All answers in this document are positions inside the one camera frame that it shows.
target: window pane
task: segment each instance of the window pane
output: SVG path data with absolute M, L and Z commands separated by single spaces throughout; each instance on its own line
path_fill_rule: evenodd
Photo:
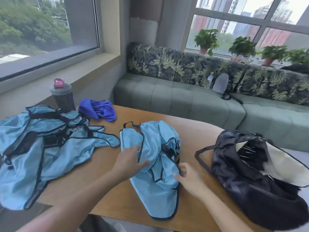
M 0 0 L 0 78 L 12 61 L 33 68 L 97 48 L 97 35 L 92 0 Z
M 231 54 L 228 52 L 228 49 L 231 47 L 233 41 L 239 36 L 250 36 L 251 39 L 254 39 L 260 27 L 246 23 L 237 23 L 223 19 L 214 19 L 210 17 L 194 15 L 186 48 L 199 50 L 199 46 L 195 47 L 195 36 L 201 29 L 214 28 L 218 29 L 219 31 L 217 34 L 219 48 L 213 50 L 213 52 L 216 54 L 231 56 Z
M 272 2 L 273 0 L 197 0 L 196 7 L 264 19 Z
M 288 50 L 309 48 L 309 35 L 267 27 L 257 43 L 257 52 L 261 51 L 263 47 L 271 45 L 286 45 Z
M 309 0 L 281 0 L 272 21 L 309 26 Z

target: gray cup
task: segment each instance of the gray cup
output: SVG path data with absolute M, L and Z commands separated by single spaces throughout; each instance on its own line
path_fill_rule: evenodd
M 76 110 L 71 89 L 72 86 L 69 84 L 64 84 L 63 88 L 50 87 L 50 92 L 54 96 L 58 107 L 61 109 L 61 113 L 68 113 Z

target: wooden table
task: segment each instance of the wooden table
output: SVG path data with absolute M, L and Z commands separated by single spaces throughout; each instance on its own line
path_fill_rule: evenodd
M 187 120 L 179 117 L 146 112 L 126 107 L 114 106 L 117 120 L 107 122 L 105 120 L 91 121 L 92 125 L 105 125 L 104 132 L 119 136 L 123 124 L 133 121 L 135 124 L 147 121 L 163 120 L 171 125 L 179 134 L 182 142 L 180 147 L 180 162 L 191 164 L 203 176 L 208 187 L 241 219 L 243 219 L 254 231 L 268 231 L 247 219 L 239 208 L 232 202 L 220 184 L 210 176 L 204 168 L 200 166 L 194 158 L 197 150 L 206 146 L 214 145 L 217 136 L 222 132 L 221 128 L 214 125 Z M 87 184 L 93 182 L 106 172 L 110 171 L 116 161 L 120 147 L 98 148 L 91 158 L 84 164 L 76 167 L 66 176 L 52 181 L 38 202 L 48 205 L 61 205 L 71 197 L 76 191 L 82 189 Z M 205 162 L 210 165 L 213 151 L 207 153 Z M 169 221 L 153 220 L 137 193 L 133 189 L 130 181 L 123 182 L 112 189 L 92 210 L 92 214 L 109 218 L 135 222 L 139 224 L 166 228 L 170 230 L 185 232 L 219 232 L 220 229 L 211 217 L 204 205 L 191 196 L 182 186 L 180 187 L 179 207 L 175 217 Z

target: floor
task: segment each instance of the floor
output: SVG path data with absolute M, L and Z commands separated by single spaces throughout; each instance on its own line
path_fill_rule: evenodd
M 292 156 L 309 166 L 309 153 L 287 150 Z M 309 204 L 309 187 L 300 191 L 299 195 L 306 200 Z M 14 232 L 18 230 L 21 226 L 35 218 L 40 213 L 48 209 L 40 203 L 34 204 L 34 206 L 27 211 L 9 211 L 7 209 L 1 208 L 0 206 L 0 231 Z M 120 222 L 127 232 L 171 232 L 170 230 L 159 229 L 151 226 L 145 226 L 140 224 L 135 224 L 131 222 L 119 221 L 112 218 L 104 218 L 108 223 L 113 224 L 115 222 Z M 291 230 L 293 232 L 308 232 L 309 224 L 300 227 L 296 230 Z

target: pink bottle cap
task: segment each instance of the pink bottle cap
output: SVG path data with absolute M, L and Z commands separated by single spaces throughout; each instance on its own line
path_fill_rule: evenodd
M 64 79 L 56 78 L 56 79 L 54 80 L 54 82 L 55 82 L 54 87 L 55 87 L 56 89 L 58 89 L 58 88 L 64 88 Z

